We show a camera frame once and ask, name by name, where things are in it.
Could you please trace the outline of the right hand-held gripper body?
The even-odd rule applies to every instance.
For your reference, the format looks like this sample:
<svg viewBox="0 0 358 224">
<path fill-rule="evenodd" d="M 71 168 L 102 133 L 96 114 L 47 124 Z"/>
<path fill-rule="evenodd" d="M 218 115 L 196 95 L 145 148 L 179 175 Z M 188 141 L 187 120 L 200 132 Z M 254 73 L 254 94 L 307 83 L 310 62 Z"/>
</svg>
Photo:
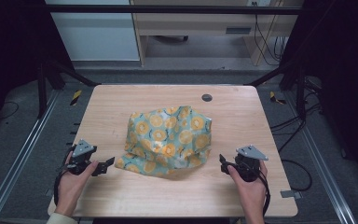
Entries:
<svg viewBox="0 0 358 224">
<path fill-rule="evenodd" d="M 236 149 L 237 156 L 234 158 L 232 166 L 240 174 L 245 182 L 257 180 L 260 174 L 260 162 L 269 159 L 263 152 L 255 146 L 240 147 Z"/>
</svg>

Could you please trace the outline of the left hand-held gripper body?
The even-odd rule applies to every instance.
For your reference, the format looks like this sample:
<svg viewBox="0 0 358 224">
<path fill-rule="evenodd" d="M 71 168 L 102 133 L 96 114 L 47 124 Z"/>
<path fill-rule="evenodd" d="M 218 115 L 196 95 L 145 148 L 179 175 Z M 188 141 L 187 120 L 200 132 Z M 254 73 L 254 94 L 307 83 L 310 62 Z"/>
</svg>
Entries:
<svg viewBox="0 0 358 224">
<path fill-rule="evenodd" d="M 66 170 L 73 175 L 80 175 L 90 165 L 90 157 L 96 150 L 96 146 L 80 139 L 75 145 L 70 160 L 65 165 Z"/>
</svg>

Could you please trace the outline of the green cloth with orange print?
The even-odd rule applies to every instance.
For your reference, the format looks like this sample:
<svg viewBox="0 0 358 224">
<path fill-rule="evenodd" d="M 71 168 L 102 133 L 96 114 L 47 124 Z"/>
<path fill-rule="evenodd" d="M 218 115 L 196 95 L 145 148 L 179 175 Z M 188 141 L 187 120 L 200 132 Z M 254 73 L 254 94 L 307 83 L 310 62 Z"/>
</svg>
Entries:
<svg viewBox="0 0 358 224">
<path fill-rule="evenodd" d="M 189 105 L 134 112 L 128 122 L 119 169 L 165 176 L 204 164 L 212 142 L 212 120 Z"/>
</svg>

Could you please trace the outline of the person's left hand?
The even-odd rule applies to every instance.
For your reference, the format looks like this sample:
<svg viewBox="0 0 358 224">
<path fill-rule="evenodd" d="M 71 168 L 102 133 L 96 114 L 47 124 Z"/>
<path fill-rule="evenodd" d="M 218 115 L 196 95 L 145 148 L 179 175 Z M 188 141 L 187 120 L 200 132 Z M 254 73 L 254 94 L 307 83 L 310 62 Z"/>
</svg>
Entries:
<svg viewBox="0 0 358 224">
<path fill-rule="evenodd" d="M 67 217 L 70 217 L 74 213 L 77 201 L 98 164 L 97 161 L 93 161 L 80 175 L 73 175 L 71 173 L 62 175 L 58 186 L 59 200 L 55 208 L 55 213 Z"/>
</svg>

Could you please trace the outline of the person's right hand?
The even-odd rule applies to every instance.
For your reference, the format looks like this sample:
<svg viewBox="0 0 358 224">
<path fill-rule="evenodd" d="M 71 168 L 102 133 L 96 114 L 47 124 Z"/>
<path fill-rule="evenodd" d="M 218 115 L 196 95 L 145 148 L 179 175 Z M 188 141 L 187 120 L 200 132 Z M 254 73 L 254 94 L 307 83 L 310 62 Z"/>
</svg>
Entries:
<svg viewBox="0 0 358 224">
<path fill-rule="evenodd" d="M 229 168 L 238 193 L 240 194 L 241 207 L 245 218 L 263 218 L 264 202 L 266 200 L 266 187 L 260 179 L 254 182 L 245 182 L 236 171 Z"/>
</svg>

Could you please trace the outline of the yellow black tape strip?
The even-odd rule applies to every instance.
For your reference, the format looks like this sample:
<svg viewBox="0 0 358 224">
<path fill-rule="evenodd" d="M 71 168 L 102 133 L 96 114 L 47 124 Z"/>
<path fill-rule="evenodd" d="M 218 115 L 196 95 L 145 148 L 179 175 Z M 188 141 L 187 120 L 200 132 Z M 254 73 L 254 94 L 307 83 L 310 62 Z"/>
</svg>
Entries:
<svg viewBox="0 0 358 224">
<path fill-rule="evenodd" d="M 282 100 L 282 99 L 280 100 L 280 99 L 276 98 L 276 95 L 275 95 L 274 91 L 271 91 L 269 93 L 269 99 L 270 99 L 271 102 L 274 102 L 274 103 L 277 103 L 277 104 L 280 104 L 280 105 L 286 105 L 285 100 Z"/>
<path fill-rule="evenodd" d="M 74 93 L 73 98 L 72 98 L 72 100 L 70 102 L 70 105 L 76 105 L 76 103 L 77 103 L 77 101 L 78 101 L 78 99 L 79 99 L 79 97 L 81 95 L 81 92 L 82 92 L 82 90 L 77 90 Z"/>
</svg>

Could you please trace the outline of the white cabinet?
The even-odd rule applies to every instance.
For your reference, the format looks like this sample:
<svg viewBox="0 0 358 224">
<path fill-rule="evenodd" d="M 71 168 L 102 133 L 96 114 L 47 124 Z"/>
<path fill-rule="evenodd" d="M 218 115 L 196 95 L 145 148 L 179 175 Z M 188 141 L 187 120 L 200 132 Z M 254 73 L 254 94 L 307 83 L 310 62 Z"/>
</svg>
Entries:
<svg viewBox="0 0 358 224">
<path fill-rule="evenodd" d="M 130 13 L 52 13 L 72 61 L 139 61 Z"/>
</svg>

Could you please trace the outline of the black curtain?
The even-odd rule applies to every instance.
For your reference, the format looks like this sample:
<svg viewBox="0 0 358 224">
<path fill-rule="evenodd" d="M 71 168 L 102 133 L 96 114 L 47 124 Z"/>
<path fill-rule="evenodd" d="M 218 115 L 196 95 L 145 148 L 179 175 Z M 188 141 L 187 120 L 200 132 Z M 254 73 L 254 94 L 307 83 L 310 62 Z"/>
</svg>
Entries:
<svg viewBox="0 0 358 224">
<path fill-rule="evenodd" d="M 73 66 L 45 4 L 46 0 L 0 0 L 0 110 L 12 89 L 36 79 L 42 61 Z"/>
<path fill-rule="evenodd" d="M 307 38 L 301 67 L 322 81 L 321 103 L 338 141 L 358 163 L 358 0 L 304 0 L 284 53 Z"/>
</svg>

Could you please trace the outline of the light wooden desk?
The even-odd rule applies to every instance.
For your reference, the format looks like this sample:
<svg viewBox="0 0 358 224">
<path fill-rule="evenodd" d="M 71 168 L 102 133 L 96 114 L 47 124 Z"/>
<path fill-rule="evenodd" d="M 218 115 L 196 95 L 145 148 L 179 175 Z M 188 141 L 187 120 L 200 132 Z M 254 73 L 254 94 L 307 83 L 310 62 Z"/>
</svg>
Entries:
<svg viewBox="0 0 358 224">
<path fill-rule="evenodd" d="M 133 6 L 217 6 L 217 7 L 301 7 L 305 0 L 129 0 Z M 241 14 L 157 14 L 134 13 L 140 53 L 145 55 L 145 39 L 152 35 L 234 35 L 240 36 L 254 65 L 271 49 L 274 36 L 288 37 L 296 15 Z"/>
</svg>

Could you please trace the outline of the grey metal table bracket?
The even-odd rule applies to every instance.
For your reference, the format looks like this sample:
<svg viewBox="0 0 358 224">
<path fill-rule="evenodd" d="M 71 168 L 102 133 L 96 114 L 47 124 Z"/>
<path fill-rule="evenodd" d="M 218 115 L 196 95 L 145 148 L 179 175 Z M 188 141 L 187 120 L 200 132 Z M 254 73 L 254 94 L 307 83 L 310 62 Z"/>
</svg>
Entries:
<svg viewBox="0 0 358 224">
<path fill-rule="evenodd" d="M 302 194 L 300 191 L 292 190 L 292 189 L 291 190 L 282 190 L 281 196 L 283 198 L 294 198 L 295 200 L 302 198 Z"/>
</svg>

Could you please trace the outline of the aluminium floor rail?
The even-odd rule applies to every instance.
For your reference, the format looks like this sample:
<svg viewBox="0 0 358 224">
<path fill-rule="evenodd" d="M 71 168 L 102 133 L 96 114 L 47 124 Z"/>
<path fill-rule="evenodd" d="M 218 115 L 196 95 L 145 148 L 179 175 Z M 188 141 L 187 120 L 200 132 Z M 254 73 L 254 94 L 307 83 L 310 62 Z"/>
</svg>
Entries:
<svg viewBox="0 0 358 224">
<path fill-rule="evenodd" d="M 306 105 L 306 120 L 296 121 L 298 132 L 280 151 L 289 183 L 298 194 L 298 215 L 306 223 L 356 224 L 329 162 L 323 158 L 322 148 L 309 128 L 317 124 L 320 110 L 319 104 Z"/>
<path fill-rule="evenodd" d="M 57 103 L 57 99 L 60 95 L 60 91 L 53 90 L 48 99 L 48 104 L 46 110 L 42 113 L 41 117 L 38 118 L 34 124 L 33 129 L 27 135 L 27 138 L 24 144 L 21 147 L 19 154 L 16 159 L 13 161 L 10 169 L 7 172 L 2 184 L 0 185 L 0 212 L 2 211 L 8 196 L 16 184 L 25 163 L 27 162 L 30 154 L 34 149 L 41 132 L 43 131 L 54 106 Z"/>
</svg>

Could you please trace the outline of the black metal frame stand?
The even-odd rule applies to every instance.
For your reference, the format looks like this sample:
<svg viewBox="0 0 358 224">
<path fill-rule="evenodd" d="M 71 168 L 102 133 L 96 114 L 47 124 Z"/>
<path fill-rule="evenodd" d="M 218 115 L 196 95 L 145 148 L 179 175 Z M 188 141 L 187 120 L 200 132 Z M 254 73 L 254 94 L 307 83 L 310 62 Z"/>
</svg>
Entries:
<svg viewBox="0 0 358 224">
<path fill-rule="evenodd" d="M 49 82 L 54 90 L 62 90 L 65 86 L 62 74 L 69 75 L 70 77 L 80 81 L 81 83 L 89 86 L 96 87 L 98 82 L 94 82 L 82 75 L 78 74 L 74 68 L 65 66 L 57 61 L 46 61 L 39 65 L 37 68 L 37 85 L 38 85 L 38 100 L 39 100 L 39 112 L 38 118 L 41 119 L 47 112 L 48 100 L 46 81 Z"/>
<path fill-rule="evenodd" d="M 294 61 L 279 65 L 277 68 L 267 73 L 266 75 L 247 83 L 247 86 L 257 87 L 262 83 L 270 80 L 277 75 L 283 74 L 283 78 L 280 82 L 280 88 L 283 91 L 287 91 L 296 84 L 296 112 L 301 120 L 306 119 L 306 109 L 304 100 L 305 90 L 305 70 L 300 63 Z"/>
</svg>

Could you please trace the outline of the black horizontal frame bar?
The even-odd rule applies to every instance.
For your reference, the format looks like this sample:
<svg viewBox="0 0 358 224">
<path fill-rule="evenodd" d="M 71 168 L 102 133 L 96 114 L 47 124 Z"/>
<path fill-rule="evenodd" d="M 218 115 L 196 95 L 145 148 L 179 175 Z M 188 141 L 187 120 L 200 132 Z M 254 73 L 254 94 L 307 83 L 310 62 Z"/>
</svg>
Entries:
<svg viewBox="0 0 358 224">
<path fill-rule="evenodd" d="M 217 6 L 124 6 L 124 5 L 46 5 L 50 12 L 63 13 L 173 13 L 173 14 L 257 14 L 299 15 L 302 7 L 217 7 Z"/>
</svg>

